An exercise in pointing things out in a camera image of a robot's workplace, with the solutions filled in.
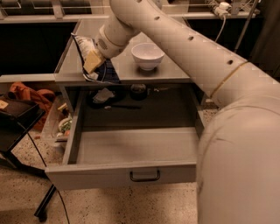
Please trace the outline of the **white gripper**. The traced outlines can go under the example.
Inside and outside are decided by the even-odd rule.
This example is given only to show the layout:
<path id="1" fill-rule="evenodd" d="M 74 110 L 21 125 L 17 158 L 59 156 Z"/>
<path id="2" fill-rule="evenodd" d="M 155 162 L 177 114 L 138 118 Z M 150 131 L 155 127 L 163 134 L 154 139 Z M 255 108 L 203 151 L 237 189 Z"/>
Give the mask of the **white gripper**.
<path id="1" fill-rule="evenodd" d="M 106 19 L 94 38 L 97 50 L 91 50 L 86 57 L 84 69 L 91 74 L 106 59 L 118 56 L 127 47 L 130 40 L 139 34 L 139 30 L 126 25 L 114 14 Z"/>

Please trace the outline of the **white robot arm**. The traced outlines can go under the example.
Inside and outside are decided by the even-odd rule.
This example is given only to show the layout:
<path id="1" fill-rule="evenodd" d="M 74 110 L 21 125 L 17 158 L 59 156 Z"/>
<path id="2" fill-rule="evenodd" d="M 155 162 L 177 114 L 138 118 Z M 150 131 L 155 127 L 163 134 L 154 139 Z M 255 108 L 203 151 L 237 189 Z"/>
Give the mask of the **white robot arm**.
<path id="1" fill-rule="evenodd" d="M 164 14 L 154 0 L 109 0 L 101 56 L 143 32 L 220 107 L 199 140 L 199 224 L 280 224 L 280 83 Z"/>

